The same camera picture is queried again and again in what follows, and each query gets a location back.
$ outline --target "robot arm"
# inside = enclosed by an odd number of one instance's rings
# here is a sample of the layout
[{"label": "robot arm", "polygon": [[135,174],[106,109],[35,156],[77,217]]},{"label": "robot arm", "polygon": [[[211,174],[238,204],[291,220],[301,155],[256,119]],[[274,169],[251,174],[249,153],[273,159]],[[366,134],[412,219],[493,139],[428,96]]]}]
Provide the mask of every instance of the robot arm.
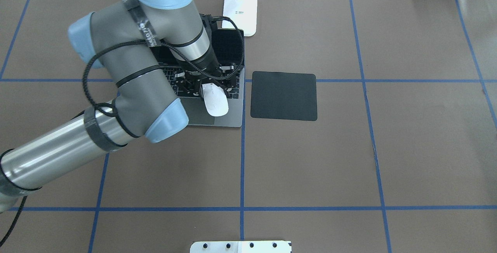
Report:
[{"label": "robot arm", "polygon": [[[188,116],[149,46],[164,39],[186,75],[208,81],[219,63],[193,0],[122,0],[73,23],[73,48],[85,62],[119,43],[145,40],[147,45],[117,48],[94,62],[106,67],[120,95],[0,159],[0,213],[16,200],[85,163],[114,152],[133,138],[156,143],[181,131]],[[188,58],[202,71],[192,68]]]}]

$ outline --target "black tape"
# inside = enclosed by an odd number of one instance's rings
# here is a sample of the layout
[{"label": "black tape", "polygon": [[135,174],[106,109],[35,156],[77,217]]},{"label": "black tape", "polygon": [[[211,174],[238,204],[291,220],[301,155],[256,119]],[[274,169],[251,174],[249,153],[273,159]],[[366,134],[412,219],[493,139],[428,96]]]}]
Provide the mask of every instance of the black tape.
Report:
[{"label": "black tape", "polygon": [[130,74],[129,76],[123,78],[122,80],[119,80],[116,83],[117,88],[121,87],[125,83],[129,83],[131,80],[134,80],[135,78],[138,78],[139,76],[142,76],[144,74],[150,73],[151,71],[155,71],[156,69],[163,69],[164,67],[159,66],[158,64],[154,66],[150,66],[144,69],[141,69],[140,71],[135,71],[133,74]]},{"label": "black tape", "polygon": [[142,32],[143,37],[147,41],[147,45],[149,47],[160,46],[160,40],[157,39],[154,27],[150,23],[150,20],[142,7],[140,7],[140,2],[138,0],[122,0],[122,2],[133,20],[135,20],[138,29]]},{"label": "black tape", "polygon": [[14,149],[9,149],[9,150],[3,152],[2,155],[0,155],[0,173],[2,174],[2,176],[0,177],[0,193],[5,194],[7,196],[12,196],[12,197],[20,197],[20,196],[29,195],[29,194],[33,193],[34,191],[39,190],[41,187],[36,188],[36,189],[22,188],[22,187],[18,186],[17,184],[15,184],[14,182],[12,182],[7,177],[7,175],[5,174],[5,172],[3,171],[3,168],[2,168],[2,158],[3,158],[3,156],[5,156],[5,154],[9,153],[12,150],[14,150]]},{"label": "black tape", "polygon": [[127,145],[119,145],[113,142],[107,136],[107,134],[102,132],[102,129],[98,125],[98,122],[95,118],[95,108],[89,107],[85,110],[83,122],[85,124],[87,134],[92,139],[92,141],[101,148],[101,150],[104,150],[106,152],[114,152]]},{"label": "black tape", "polygon": [[200,30],[200,33],[193,40],[189,41],[188,43],[184,43],[184,44],[172,44],[172,43],[170,43],[169,45],[174,46],[174,47],[185,47],[185,46],[189,46],[192,43],[196,42],[197,39],[200,39],[200,37],[202,36],[203,33],[204,33],[204,27],[202,27],[202,29]]}]

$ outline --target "black cable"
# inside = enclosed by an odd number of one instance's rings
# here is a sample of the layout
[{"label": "black cable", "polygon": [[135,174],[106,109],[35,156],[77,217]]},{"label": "black cable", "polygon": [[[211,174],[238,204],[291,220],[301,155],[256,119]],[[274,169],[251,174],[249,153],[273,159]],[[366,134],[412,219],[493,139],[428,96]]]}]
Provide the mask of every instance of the black cable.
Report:
[{"label": "black cable", "polygon": [[12,221],[12,224],[10,225],[9,230],[7,230],[7,233],[5,234],[3,239],[0,241],[0,247],[3,246],[3,244],[7,241],[10,234],[14,230],[14,227],[16,226],[17,220],[19,219],[19,216],[21,215],[21,212],[23,211],[24,204],[26,203],[27,198],[28,198],[28,196],[23,197],[23,200],[21,201],[21,204],[19,205],[19,209],[17,210],[16,216],[14,217],[14,220]]},{"label": "black cable", "polygon": [[[85,93],[85,96],[87,100],[92,104],[92,106],[103,113],[104,115],[107,115],[108,117],[116,117],[117,116],[117,108],[109,103],[99,103],[97,104],[93,98],[92,95],[90,95],[90,92],[88,90],[88,74],[90,73],[90,69],[92,69],[92,65],[94,62],[100,58],[102,55],[106,54],[107,52],[110,52],[112,50],[115,50],[117,48],[123,47],[123,46],[130,46],[130,45],[140,45],[140,44],[145,44],[145,40],[136,40],[136,41],[129,41],[125,43],[119,43],[114,46],[108,47],[99,53],[97,53],[95,56],[93,56],[90,61],[88,61],[87,66],[85,67],[85,71],[83,71],[83,78],[81,79],[82,84],[83,84],[83,92]],[[106,112],[105,110],[102,109],[102,106],[108,107],[112,109],[112,112]]]},{"label": "black cable", "polygon": [[[231,25],[233,25],[233,27],[237,31],[238,37],[240,38],[240,42],[241,42],[241,45],[242,45],[242,52],[241,52],[240,63],[238,64],[238,66],[236,66],[236,69],[231,74],[229,74],[227,76],[218,77],[218,76],[213,76],[211,74],[208,74],[205,71],[202,71],[193,62],[191,62],[190,60],[188,60],[188,58],[186,58],[186,56],[181,51],[179,51],[177,48],[175,48],[174,46],[172,46],[172,45],[170,45],[170,44],[168,44],[166,42],[162,42],[162,41],[161,41],[160,44],[162,46],[166,46],[170,50],[176,52],[181,58],[183,58],[183,60],[185,60],[185,62],[187,62],[190,66],[192,66],[194,69],[196,69],[197,71],[199,71],[199,73],[203,74],[204,76],[206,76],[208,78],[212,78],[214,80],[227,80],[228,78],[231,78],[232,76],[234,76],[237,71],[239,71],[239,70],[242,69],[243,59],[245,58],[245,43],[243,42],[243,35],[241,34],[240,29],[238,29],[238,27],[236,26],[236,24],[229,17],[218,16],[218,17],[213,17],[212,19],[214,21],[216,21],[216,22],[217,21],[226,20],[229,23],[231,23]],[[106,53],[108,53],[110,51],[113,51],[113,50],[115,50],[117,48],[120,48],[120,47],[123,47],[123,46],[141,45],[141,44],[145,44],[145,43],[146,43],[145,40],[135,40],[135,41],[129,41],[129,42],[124,42],[124,43],[119,43],[119,44],[113,45],[111,47],[108,47],[108,48],[100,51],[99,53],[97,53],[96,55],[94,55],[88,61],[88,64],[85,67],[85,71],[83,71],[83,77],[82,77],[81,81],[82,81],[82,85],[83,85],[83,92],[85,92],[85,96],[86,96],[87,100],[90,102],[90,104],[92,104],[92,106],[95,108],[95,110],[100,111],[101,113],[103,113],[104,115],[107,115],[108,117],[117,117],[117,108],[116,108],[115,105],[109,104],[109,103],[96,103],[93,100],[92,95],[89,92],[89,89],[88,89],[88,74],[89,74],[90,70],[92,69],[92,65],[94,64],[94,62],[96,60],[98,60],[98,58],[100,58],[102,55],[105,55]],[[102,109],[102,107],[111,108],[112,111],[111,112],[106,112],[105,110]]]}]

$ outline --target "blue tape line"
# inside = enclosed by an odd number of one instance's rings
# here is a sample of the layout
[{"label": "blue tape line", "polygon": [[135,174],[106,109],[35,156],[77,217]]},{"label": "blue tape line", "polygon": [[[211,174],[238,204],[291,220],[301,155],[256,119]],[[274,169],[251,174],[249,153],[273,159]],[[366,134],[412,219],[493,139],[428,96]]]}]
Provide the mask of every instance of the blue tape line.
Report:
[{"label": "blue tape line", "polygon": [[[96,207],[24,207],[23,211],[92,211]],[[238,212],[240,207],[100,207],[99,212]],[[381,206],[249,206],[243,211],[380,211]],[[497,209],[497,205],[406,205],[386,206],[386,210],[479,210]],[[8,211],[17,211],[12,207]]]},{"label": "blue tape line", "polygon": [[410,205],[410,206],[387,206],[387,210],[457,210],[457,209],[497,209],[497,205]]},{"label": "blue tape line", "polygon": [[[365,79],[366,83],[480,83],[480,80],[404,80],[404,79]],[[483,80],[485,83],[497,83],[497,80]],[[0,82],[15,83],[80,83],[81,78],[2,78]],[[91,83],[111,83],[110,78],[89,78]],[[245,80],[246,83],[252,83],[252,80]],[[362,80],[353,78],[319,78],[317,83],[360,83]]]},{"label": "blue tape line", "polygon": [[103,162],[103,169],[102,169],[102,177],[100,180],[100,187],[98,188],[98,197],[96,200],[96,207],[95,207],[95,217],[94,217],[94,223],[92,226],[92,235],[90,236],[90,243],[88,245],[88,253],[92,253],[93,250],[93,244],[95,241],[95,233],[96,233],[96,225],[98,223],[98,214],[100,212],[100,204],[102,202],[102,193],[103,193],[103,185],[105,183],[105,175],[107,173],[107,164],[109,163],[109,154],[107,153],[105,155],[105,161]]},{"label": "blue tape line", "polygon": [[215,212],[240,211],[240,207],[100,207],[100,212]]},{"label": "blue tape line", "polygon": [[387,211],[385,209],[385,199],[383,197],[383,187],[381,184],[380,164],[378,163],[378,154],[376,153],[376,142],[374,139],[373,122],[371,121],[371,111],[369,109],[369,101],[368,101],[367,89],[366,89],[366,79],[364,76],[364,68],[362,66],[361,48],[359,46],[359,36],[357,34],[357,24],[355,21],[354,3],[353,3],[353,0],[349,0],[349,2],[350,2],[350,13],[352,15],[352,24],[353,24],[353,28],[354,28],[355,47],[357,49],[357,59],[359,61],[359,69],[361,71],[362,91],[364,92],[364,101],[366,103],[366,113],[368,116],[369,134],[371,136],[371,143],[373,145],[373,151],[374,151],[374,161],[376,164],[376,179],[378,180],[378,191],[380,193],[380,203],[381,203],[382,215],[383,215],[383,226],[385,228],[385,237],[387,240],[387,250],[388,250],[388,253],[392,253],[392,245],[390,243],[390,232],[388,229]]},{"label": "blue tape line", "polygon": [[318,79],[317,83],[360,83],[362,80],[354,79]]},{"label": "blue tape line", "polygon": [[474,66],[476,67],[476,72],[478,73],[478,77],[480,78],[481,87],[483,88],[483,92],[485,93],[485,98],[487,99],[488,108],[490,109],[490,115],[492,115],[492,119],[494,120],[495,128],[497,129],[497,117],[495,116],[494,107],[492,106],[492,102],[490,101],[490,97],[488,97],[487,87],[485,86],[485,81],[483,80],[483,76],[481,74],[480,66],[478,65],[478,60],[476,60],[476,55],[474,54],[473,45],[471,44],[471,40],[469,39],[469,35],[466,30],[466,25],[464,23],[463,14],[461,12],[461,7],[459,6],[459,0],[456,1],[457,12],[459,14],[459,19],[461,20],[461,26],[463,28],[464,36],[466,37],[467,46],[469,46],[469,50],[471,51],[471,57],[473,58]]},{"label": "blue tape line", "polygon": [[479,80],[365,80],[367,83],[479,83]]},{"label": "blue tape line", "polygon": [[[1,82],[12,83],[80,83],[81,78],[2,78]],[[90,83],[111,83],[110,78],[89,78]]]},{"label": "blue tape line", "polygon": [[14,32],[14,36],[10,41],[9,49],[7,50],[7,55],[5,55],[5,60],[3,61],[2,70],[0,70],[0,79],[3,76],[5,68],[7,67],[7,62],[9,61],[10,53],[12,52],[12,48],[14,48],[14,43],[16,42],[17,34],[19,33],[19,29],[21,28],[21,23],[23,22],[24,15],[26,14],[26,10],[28,9],[28,4],[30,0],[26,0],[26,4],[24,4],[23,12],[21,13],[21,17],[19,18],[19,22],[17,23],[16,31]]},{"label": "blue tape line", "polygon": [[242,147],[240,157],[240,240],[245,240],[245,101],[247,100],[247,80],[243,82],[243,109],[242,109]]},{"label": "blue tape line", "polygon": [[380,206],[261,206],[245,207],[245,211],[365,211],[382,210]]},{"label": "blue tape line", "polygon": [[[17,211],[18,207],[12,207],[9,211]],[[26,206],[23,211],[95,211],[94,207],[58,207],[58,206]]]}]

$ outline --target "brown table surface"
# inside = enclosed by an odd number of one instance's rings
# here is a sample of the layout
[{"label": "brown table surface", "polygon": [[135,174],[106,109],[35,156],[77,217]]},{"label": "brown table surface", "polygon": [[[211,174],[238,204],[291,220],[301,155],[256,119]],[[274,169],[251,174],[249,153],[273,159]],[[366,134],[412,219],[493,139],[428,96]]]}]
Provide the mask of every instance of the brown table surface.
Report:
[{"label": "brown table surface", "polygon": [[[118,0],[0,0],[0,143],[87,107],[68,26]],[[222,0],[195,0],[222,14]],[[497,251],[497,2],[259,0],[241,128],[135,140],[31,195],[2,252]],[[253,71],[312,73],[318,120],[250,116]],[[91,74],[96,100],[116,94]],[[15,209],[0,215],[7,230]]]}]

